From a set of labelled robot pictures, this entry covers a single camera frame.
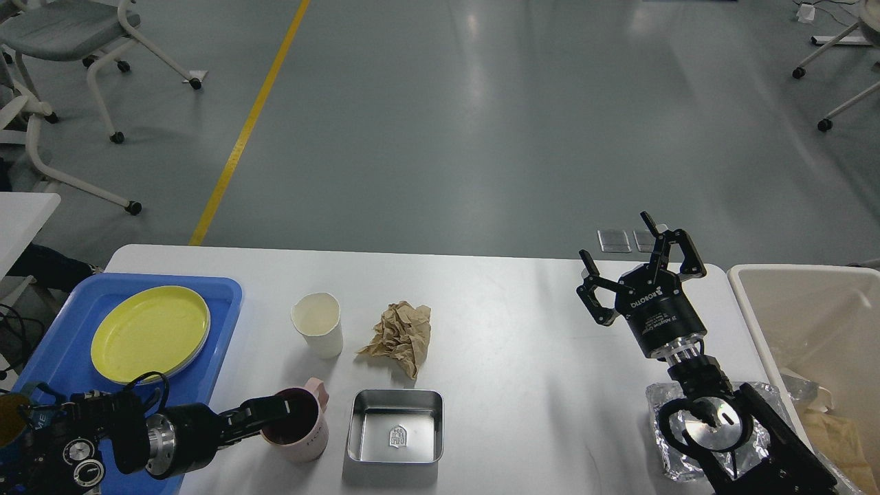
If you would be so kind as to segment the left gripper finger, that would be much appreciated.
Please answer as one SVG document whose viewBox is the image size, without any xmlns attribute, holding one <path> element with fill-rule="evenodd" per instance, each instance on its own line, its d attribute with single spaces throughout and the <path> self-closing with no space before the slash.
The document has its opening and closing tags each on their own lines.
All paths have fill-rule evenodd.
<svg viewBox="0 0 880 495">
<path fill-rule="evenodd" d="M 283 414 L 267 412 L 224 412 L 220 414 L 220 449 L 226 449 L 257 435 L 264 427 L 283 419 Z"/>
<path fill-rule="evenodd" d="M 236 408 L 220 412 L 218 417 L 226 427 L 262 427 L 286 419 L 296 407 L 283 397 L 257 397 L 245 400 Z"/>
</svg>

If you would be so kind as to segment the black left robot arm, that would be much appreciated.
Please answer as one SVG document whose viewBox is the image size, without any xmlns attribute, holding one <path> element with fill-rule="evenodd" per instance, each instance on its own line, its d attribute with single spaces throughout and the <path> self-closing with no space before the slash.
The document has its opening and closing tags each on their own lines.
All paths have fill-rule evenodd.
<svg viewBox="0 0 880 495">
<path fill-rule="evenodd" d="M 109 439 L 116 469 L 146 471 L 156 480 L 200 470 L 218 451 L 302 413 L 293 399 L 258 397 L 216 413 L 201 402 L 169 406 L 167 376 L 150 371 L 115 393 L 94 390 L 64 397 L 47 383 L 52 404 L 16 407 L 22 431 L 12 460 L 2 466 L 3 494 L 88 494 L 100 491 L 107 464 L 100 443 Z"/>
</svg>

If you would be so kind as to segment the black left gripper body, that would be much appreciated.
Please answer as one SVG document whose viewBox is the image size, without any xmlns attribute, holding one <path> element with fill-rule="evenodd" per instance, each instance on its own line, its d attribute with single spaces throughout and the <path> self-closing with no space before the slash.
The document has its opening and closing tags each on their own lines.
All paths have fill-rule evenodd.
<svg viewBox="0 0 880 495">
<path fill-rule="evenodd" d="M 171 406 L 146 419 L 148 460 L 154 479 L 200 470 L 223 444 L 226 419 L 201 402 Z"/>
</svg>

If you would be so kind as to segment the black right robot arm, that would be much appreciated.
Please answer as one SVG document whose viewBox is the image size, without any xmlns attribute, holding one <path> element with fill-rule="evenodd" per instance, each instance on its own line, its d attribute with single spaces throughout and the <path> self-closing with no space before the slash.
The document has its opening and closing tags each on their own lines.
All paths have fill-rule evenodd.
<svg viewBox="0 0 880 495">
<path fill-rule="evenodd" d="M 688 232 L 660 228 L 646 211 L 654 239 L 647 263 L 617 280 L 600 275 L 591 254 L 576 294 L 597 324 L 624 318 L 642 354 L 668 366 L 682 397 L 657 411 L 667 444 L 696 461 L 716 494 L 833 494 L 835 476 L 750 384 L 732 386 L 706 354 L 707 328 L 684 282 L 707 270 Z"/>
</svg>

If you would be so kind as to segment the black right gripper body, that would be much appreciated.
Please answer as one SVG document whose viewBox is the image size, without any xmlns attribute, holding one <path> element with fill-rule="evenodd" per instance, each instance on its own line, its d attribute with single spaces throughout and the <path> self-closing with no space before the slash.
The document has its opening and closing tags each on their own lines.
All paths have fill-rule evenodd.
<svg viewBox="0 0 880 495">
<path fill-rule="evenodd" d="M 626 291 L 617 295 L 617 312 L 625 317 L 645 357 L 665 360 L 673 350 L 695 345 L 707 335 L 684 294 L 683 281 L 689 278 L 666 264 L 642 264 L 619 277 Z"/>
</svg>

